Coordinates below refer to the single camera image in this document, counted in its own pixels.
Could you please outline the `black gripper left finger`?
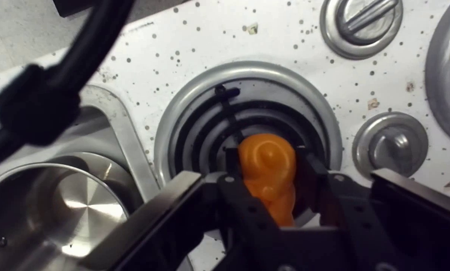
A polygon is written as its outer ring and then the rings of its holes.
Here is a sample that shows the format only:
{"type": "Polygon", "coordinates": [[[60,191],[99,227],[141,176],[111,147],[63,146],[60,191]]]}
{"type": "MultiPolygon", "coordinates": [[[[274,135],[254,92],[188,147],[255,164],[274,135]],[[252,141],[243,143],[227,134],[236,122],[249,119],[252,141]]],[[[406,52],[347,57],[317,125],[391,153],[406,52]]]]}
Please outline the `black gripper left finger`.
{"type": "Polygon", "coordinates": [[[272,236],[278,227],[245,188],[236,147],[224,150],[224,168],[218,191],[222,210],[219,232],[225,256],[218,263],[218,271],[275,271],[272,236]]]}

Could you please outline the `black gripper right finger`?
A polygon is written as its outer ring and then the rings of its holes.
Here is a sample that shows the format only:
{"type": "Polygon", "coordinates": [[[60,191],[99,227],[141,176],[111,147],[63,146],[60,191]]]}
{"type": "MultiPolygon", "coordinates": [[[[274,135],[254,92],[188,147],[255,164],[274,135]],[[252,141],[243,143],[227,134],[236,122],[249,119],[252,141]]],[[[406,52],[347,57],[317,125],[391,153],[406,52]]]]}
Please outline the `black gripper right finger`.
{"type": "Polygon", "coordinates": [[[296,186],[301,206],[320,215],[320,224],[346,235],[346,253],[359,271],[377,271],[385,262],[385,232],[368,200],[368,189],[349,176],[328,170],[307,147],[296,150],[296,186]]]}

